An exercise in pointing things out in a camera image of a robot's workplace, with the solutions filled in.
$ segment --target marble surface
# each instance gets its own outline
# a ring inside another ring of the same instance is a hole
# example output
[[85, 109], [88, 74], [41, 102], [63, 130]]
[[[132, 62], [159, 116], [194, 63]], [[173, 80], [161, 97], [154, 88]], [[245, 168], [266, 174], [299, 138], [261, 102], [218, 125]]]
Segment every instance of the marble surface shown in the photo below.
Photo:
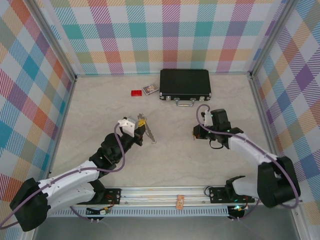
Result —
[[[235, 176], [256, 171], [245, 159], [228, 149], [214, 150], [209, 140], [194, 140], [196, 109], [159, 100], [159, 93], [131, 97], [131, 90], [156, 83], [160, 76], [125, 75], [79, 78], [67, 115], [52, 176], [77, 167], [113, 132], [119, 119], [139, 113], [147, 117], [157, 141], [146, 135], [143, 146], [126, 154], [125, 167], [101, 182], [110, 187], [224, 185]], [[211, 75], [211, 109], [224, 108], [233, 127], [241, 128], [264, 149], [267, 142], [245, 75]]]

